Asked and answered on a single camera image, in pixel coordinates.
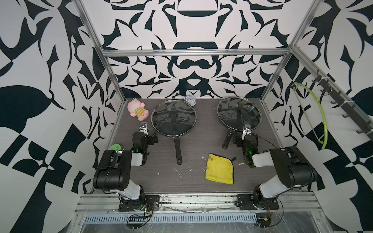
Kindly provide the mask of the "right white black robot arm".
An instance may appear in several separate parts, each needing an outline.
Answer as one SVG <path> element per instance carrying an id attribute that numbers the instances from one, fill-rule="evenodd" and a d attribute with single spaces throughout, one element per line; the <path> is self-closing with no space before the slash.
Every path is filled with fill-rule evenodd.
<path id="1" fill-rule="evenodd" d="M 258 136 L 234 136 L 234 144 L 241 147 L 245 164 L 251 168 L 274 167 L 276 175 L 257 185 L 251 195 L 237 195 L 235 205 L 240 209 L 264 209 L 277 203 L 279 195 L 308 186 L 317 180 L 317 172 L 296 146 L 273 148 L 257 152 Z"/>

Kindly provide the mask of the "yellow microfiber cloth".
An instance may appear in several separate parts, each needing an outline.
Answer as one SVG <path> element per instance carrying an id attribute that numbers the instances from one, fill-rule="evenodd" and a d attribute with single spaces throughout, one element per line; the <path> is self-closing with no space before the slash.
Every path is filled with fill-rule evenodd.
<path id="1" fill-rule="evenodd" d="M 209 181 L 233 184 L 233 164 L 228 158 L 210 154 L 207 160 L 205 178 Z"/>

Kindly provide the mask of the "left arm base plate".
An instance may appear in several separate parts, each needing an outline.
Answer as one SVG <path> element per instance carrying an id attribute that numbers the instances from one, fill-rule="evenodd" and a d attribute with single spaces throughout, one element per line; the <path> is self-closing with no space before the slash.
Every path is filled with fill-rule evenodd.
<path id="1" fill-rule="evenodd" d="M 133 212 L 133 211 L 144 211 L 145 209 L 151 208 L 152 210 L 159 207 L 160 196 L 159 195 L 145 195 L 140 196 L 137 200 L 126 199 L 119 196 L 119 211 L 120 212 Z"/>

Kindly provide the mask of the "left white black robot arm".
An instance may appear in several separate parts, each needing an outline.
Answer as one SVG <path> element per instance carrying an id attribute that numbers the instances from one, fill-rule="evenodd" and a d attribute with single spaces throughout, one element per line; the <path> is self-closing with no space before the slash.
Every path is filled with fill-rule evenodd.
<path id="1" fill-rule="evenodd" d="M 106 150 L 93 177 L 93 187 L 106 194 L 118 194 L 123 201 L 145 203 L 142 186 L 131 179 L 131 168 L 145 165 L 150 145 L 158 142 L 157 134 L 132 134 L 133 146 L 129 150 Z"/>

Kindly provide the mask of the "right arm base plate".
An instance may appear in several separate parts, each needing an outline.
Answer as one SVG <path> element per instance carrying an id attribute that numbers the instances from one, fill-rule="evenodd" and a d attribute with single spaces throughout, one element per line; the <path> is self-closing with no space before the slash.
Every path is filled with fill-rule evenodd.
<path id="1" fill-rule="evenodd" d="M 235 206 L 240 210 L 278 210 L 279 204 L 275 198 L 265 199 L 254 194 L 238 194 Z"/>

